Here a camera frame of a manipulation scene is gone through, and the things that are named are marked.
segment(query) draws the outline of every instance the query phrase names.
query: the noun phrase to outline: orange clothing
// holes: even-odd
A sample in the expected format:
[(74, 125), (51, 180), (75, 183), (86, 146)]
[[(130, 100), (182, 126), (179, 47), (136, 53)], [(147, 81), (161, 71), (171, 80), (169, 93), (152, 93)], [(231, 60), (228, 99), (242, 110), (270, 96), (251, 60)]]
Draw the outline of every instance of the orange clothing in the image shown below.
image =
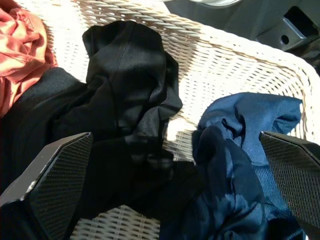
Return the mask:
[(21, 8), (0, 8), (0, 118), (56, 65), (40, 18)]

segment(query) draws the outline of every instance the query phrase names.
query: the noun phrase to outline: clothing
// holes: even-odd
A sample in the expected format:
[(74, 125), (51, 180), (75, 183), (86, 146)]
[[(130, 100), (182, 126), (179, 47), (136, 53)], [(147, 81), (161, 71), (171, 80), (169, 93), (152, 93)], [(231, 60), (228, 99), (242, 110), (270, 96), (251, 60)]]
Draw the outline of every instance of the clothing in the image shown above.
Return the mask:
[[(50, 142), (47, 134), (50, 132), (52, 117), (59, 112), (59, 106), (63, 107), (65, 101), (75, 98), (84, 87), (84, 83), (79, 82), (64, 69), (53, 67), (21, 95), (1, 119), (1, 193), (24, 172), (43, 146)], [(36, 141), (23, 142), (29, 139)]]
[[(12, 161), (28, 163), (47, 143), (92, 132), (82, 197), (66, 238), (79, 218), (123, 204), (169, 221), (203, 190), (194, 164), (173, 162), (173, 154), (162, 149), (169, 118), (182, 107), (178, 64), (164, 51), (158, 33), (133, 21), (93, 26), (83, 42), (89, 55), (86, 84), (26, 114), (19, 124), (22, 134), (17, 132), (9, 151)], [(55, 74), (46, 73), (43, 80), (55, 80)], [(14, 108), (4, 116), (5, 125), (15, 122)]]
[(286, 239), (300, 234), (259, 141), (261, 131), (290, 132), (300, 121), (300, 103), (248, 92), (214, 101), (192, 137), (206, 191), (179, 219), (161, 225), (160, 239)]
[(40, 18), (20, 8), (13, 8), (8, 13), (0, 8), (0, 18), (2, 118), (18, 98), (57, 63), (47, 47), (47, 34)]

